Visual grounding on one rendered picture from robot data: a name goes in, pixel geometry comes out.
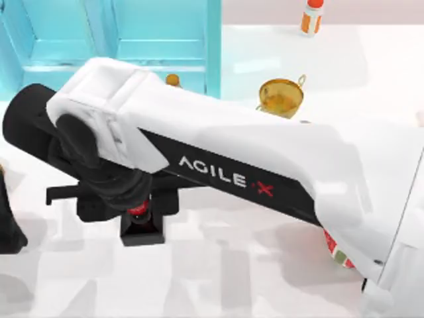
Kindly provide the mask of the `orange and white bottle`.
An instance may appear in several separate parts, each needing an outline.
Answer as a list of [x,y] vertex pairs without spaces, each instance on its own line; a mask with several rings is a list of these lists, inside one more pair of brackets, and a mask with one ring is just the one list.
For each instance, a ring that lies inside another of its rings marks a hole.
[[307,0],[301,20],[301,31],[308,36],[318,33],[323,15],[324,0]]

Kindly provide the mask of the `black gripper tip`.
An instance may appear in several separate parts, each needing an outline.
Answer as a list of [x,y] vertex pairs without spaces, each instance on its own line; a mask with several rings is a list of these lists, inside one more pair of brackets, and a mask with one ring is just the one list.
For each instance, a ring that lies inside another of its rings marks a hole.
[[0,254],[18,254],[27,244],[28,239],[11,210],[5,172],[0,165]]

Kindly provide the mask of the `light blue rack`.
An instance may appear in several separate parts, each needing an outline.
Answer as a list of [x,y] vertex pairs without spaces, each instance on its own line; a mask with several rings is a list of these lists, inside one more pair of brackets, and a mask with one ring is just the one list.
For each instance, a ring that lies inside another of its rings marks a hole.
[[221,94],[221,0],[0,0],[0,101],[64,85],[93,57]]

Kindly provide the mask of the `gold trophy cup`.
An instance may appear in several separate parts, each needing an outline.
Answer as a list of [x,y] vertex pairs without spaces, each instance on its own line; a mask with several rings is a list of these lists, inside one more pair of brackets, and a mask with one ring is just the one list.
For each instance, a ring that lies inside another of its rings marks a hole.
[[256,110],[285,119],[292,118],[303,102],[303,85],[307,79],[302,74],[297,81],[290,79],[270,79],[259,89],[259,105]]

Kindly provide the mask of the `red bottle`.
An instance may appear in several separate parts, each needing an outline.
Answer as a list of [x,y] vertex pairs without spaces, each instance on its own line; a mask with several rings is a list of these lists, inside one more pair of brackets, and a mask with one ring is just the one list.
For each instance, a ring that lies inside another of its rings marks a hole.
[[152,213],[150,200],[145,200],[138,207],[127,211],[130,221],[129,231],[132,233],[150,233],[152,231]]

